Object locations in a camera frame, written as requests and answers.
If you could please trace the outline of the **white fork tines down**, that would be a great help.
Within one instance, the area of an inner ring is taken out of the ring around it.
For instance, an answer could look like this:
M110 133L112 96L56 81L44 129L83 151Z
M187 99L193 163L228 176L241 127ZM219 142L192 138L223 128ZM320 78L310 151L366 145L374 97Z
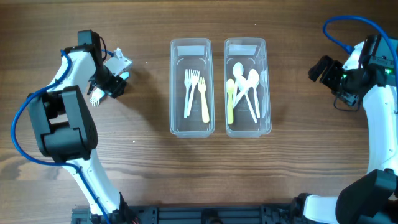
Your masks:
M92 106L99 106L101 99L105 96L105 92L97 88L91 95L90 103Z

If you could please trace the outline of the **white plastic fork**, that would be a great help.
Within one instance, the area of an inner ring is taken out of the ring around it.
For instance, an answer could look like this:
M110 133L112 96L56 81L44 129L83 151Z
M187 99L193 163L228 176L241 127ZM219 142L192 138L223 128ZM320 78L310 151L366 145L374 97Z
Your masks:
M198 84L199 77L200 77L200 72L198 70L191 70L191 82L192 82L192 84L191 84L191 87L190 87L190 90L189 90L189 101L188 101L188 110L187 110L188 116L190 115L190 112L191 112L194 91L195 91L196 85Z

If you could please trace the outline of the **yellow plastic fork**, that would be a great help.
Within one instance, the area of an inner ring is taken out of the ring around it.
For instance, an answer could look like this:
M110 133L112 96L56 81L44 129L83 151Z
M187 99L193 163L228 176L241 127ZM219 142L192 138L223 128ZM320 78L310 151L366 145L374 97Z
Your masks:
M210 117L209 117L209 112L208 112L208 105L206 101L206 83L205 79L203 77L200 77L199 79L199 84L198 84L198 90L201 94L201 117L202 121L204 123L209 123Z

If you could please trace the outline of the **white spoon crossing yellow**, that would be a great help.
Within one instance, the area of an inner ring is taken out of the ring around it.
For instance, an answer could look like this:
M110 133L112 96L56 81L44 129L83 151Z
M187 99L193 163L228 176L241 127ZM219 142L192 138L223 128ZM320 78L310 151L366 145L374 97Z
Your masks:
M235 97L233 107L235 107L239 103L239 101L243 97L243 95L245 95L248 92L248 90L251 88L250 85L244 85L242 88L240 88L239 85L236 85L236 86L237 86L237 89L239 89L239 93Z

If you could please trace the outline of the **white spoon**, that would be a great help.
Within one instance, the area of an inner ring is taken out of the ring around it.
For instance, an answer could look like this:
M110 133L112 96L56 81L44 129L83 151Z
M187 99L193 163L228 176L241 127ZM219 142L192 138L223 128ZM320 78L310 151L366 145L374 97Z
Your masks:
M258 95L257 95L257 87L259 84L259 74L255 69L251 69L249 71L248 81L251 84L251 87L253 88L256 116L257 116L257 118L260 118L259 100L258 100Z
M234 91L233 91L233 104L236 102L236 96L237 96L237 91L238 91L238 81L239 77L243 75L244 68L241 62L237 62L233 66L233 75L235 77L235 82L234 82Z
M254 109L252 107L251 101L248 97L248 90L250 88L250 84L248 84L248 81L243 77L238 77L238 88L239 88L239 93L236 96L236 102L235 102L235 106L239 103L240 99L243 97L243 95L246 97L248 106L249 106L249 110L251 112L251 116L254 120L255 123L257 123L257 118L254 112Z

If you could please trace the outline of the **yellow plastic spoon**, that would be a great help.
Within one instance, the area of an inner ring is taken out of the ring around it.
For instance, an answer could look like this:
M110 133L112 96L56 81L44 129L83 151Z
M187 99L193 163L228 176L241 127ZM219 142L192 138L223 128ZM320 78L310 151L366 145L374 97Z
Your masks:
M226 82L226 90L228 96L227 102L227 120L228 124L233 124L234 122L234 115L233 115L233 93L234 93L234 80L228 79Z

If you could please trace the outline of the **pale blue plastic fork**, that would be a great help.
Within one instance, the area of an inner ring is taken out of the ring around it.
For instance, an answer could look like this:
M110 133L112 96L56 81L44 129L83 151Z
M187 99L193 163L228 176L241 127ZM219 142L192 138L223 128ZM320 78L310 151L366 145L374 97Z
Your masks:
M127 80L129 78L129 76L130 76L129 72L123 72L122 74L120 74L120 77L123 80Z

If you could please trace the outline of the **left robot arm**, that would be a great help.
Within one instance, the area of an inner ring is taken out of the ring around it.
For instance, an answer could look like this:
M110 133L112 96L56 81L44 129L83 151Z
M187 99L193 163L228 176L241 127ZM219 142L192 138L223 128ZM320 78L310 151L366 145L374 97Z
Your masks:
M78 32L78 44L62 51L62 65L43 90L31 93L28 108L38 148L62 166L90 204L93 223L128 223L132 215L98 159L98 133L83 93L97 87L108 96L123 95L126 81L102 53L103 38L92 30Z

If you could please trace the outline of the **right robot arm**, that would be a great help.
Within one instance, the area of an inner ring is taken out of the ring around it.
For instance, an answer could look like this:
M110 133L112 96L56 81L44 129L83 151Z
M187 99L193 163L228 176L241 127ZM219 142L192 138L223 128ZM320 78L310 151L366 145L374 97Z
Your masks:
M308 72L349 106L363 106L368 122L365 176L335 197L300 194L291 223L397 223L397 95L393 52L397 39L369 35L345 63L323 56Z

